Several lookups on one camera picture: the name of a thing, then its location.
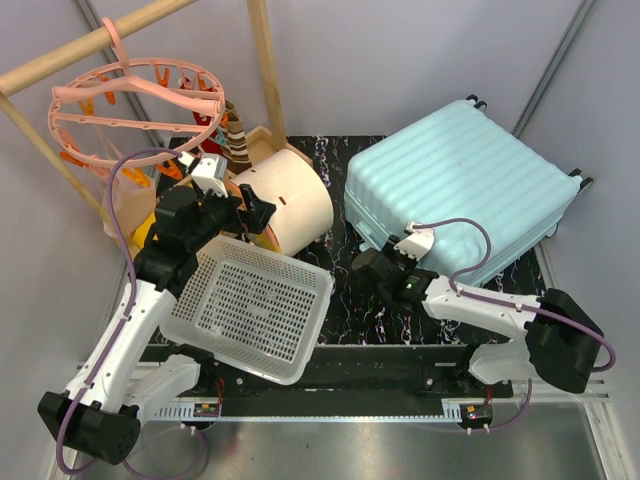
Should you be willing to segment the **light blue ribbed suitcase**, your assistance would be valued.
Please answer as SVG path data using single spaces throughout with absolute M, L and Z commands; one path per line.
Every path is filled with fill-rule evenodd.
M 348 163 L 346 220 L 365 246 L 432 224 L 420 265 L 480 286 L 542 238 L 589 184 L 492 121 L 475 96 L 456 100 L 359 152 Z

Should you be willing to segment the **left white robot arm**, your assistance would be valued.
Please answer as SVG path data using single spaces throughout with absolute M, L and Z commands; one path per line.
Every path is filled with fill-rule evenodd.
M 158 370 L 141 393 L 127 391 L 151 335 L 197 270 L 198 252 L 223 231 L 261 234 L 267 229 L 276 205 L 248 184 L 239 190 L 233 196 L 174 186 L 160 197 L 143 248 L 127 260 L 130 282 L 123 306 L 81 371 L 62 392 L 47 392 L 38 404 L 62 472 L 78 472 L 65 463 L 65 449 L 92 461 L 122 463 L 153 414 L 146 405 L 151 396 L 164 403 L 183 391 L 203 396 L 214 388 L 214 369 L 183 357 Z

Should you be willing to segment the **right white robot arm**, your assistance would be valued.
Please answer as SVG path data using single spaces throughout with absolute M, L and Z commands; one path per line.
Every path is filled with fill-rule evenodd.
M 454 384 L 476 396 L 504 380 L 541 379 L 573 394 L 586 390 L 604 346 L 602 330 L 566 292 L 509 295 L 470 287 L 421 269 L 426 249 L 390 237 L 380 250 L 369 248 L 351 269 L 375 286 L 384 301 L 408 314 L 451 320 L 505 337 L 501 344 L 471 349 L 454 371 Z

